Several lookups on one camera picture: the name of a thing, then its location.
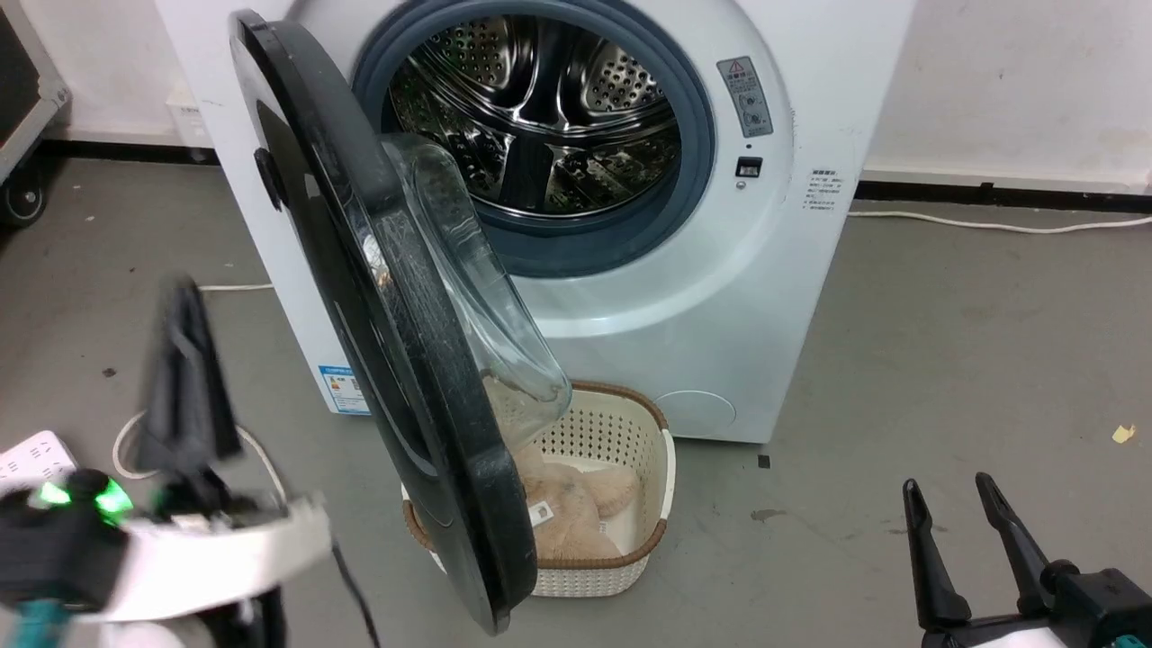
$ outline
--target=power strip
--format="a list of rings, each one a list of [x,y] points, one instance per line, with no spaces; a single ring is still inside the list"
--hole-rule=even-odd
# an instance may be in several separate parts
[[[76,461],[55,432],[36,432],[0,454],[0,492],[35,488],[75,469]]]

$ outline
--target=black wheel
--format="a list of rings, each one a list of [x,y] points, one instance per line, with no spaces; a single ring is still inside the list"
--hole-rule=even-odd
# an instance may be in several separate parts
[[[40,219],[47,206],[47,196],[40,182],[39,169],[17,168],[3,183],[3,208],[0,209],[0,225],[28,227]]]

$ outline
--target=green light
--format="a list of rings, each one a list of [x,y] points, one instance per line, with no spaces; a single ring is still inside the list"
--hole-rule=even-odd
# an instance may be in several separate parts
[[[40,487],[40,499],[45,504],[53,506],[63,506],[71,503],[71,496],[68,495],[68,491],[52,482],[45,482]],[[108,487],[104,489],[104,492],[96,496],[96,507],[109,518],[119,518],[132,510],[132,500],[128,498],[128,493],[124,492],[124,489],[120,488],[120,484],[108,480]]]

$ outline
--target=beige stuffed animal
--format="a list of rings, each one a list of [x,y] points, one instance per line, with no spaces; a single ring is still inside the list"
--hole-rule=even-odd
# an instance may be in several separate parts
[[[621,556],[612,540],[600,533],[600,520],[620,513],[636,497],[636,470],[616,466],[581,473],[571,466],[545,462],[536,445],[521,450],[515,460],[529,506],[547,502],[554,515],[533,529],[538,558]]]

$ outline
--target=black baseboard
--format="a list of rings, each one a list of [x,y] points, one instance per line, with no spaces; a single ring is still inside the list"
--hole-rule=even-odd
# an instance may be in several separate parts
[[[211,149],[185,149],[183,146],[151,146],[145,144],[108,144],[104,142],[52,140],[43,142],[37,153],[56,158],[89,158],[199,166],[220,165],[215,151]],[[864,181],[856,188],[856,198],[865,201],[907,201],[917,203],[1152,213],[1152,196],[1006,189],[996,187],[992,182],[985,182],[979,187],[955,187],[952,184]]]

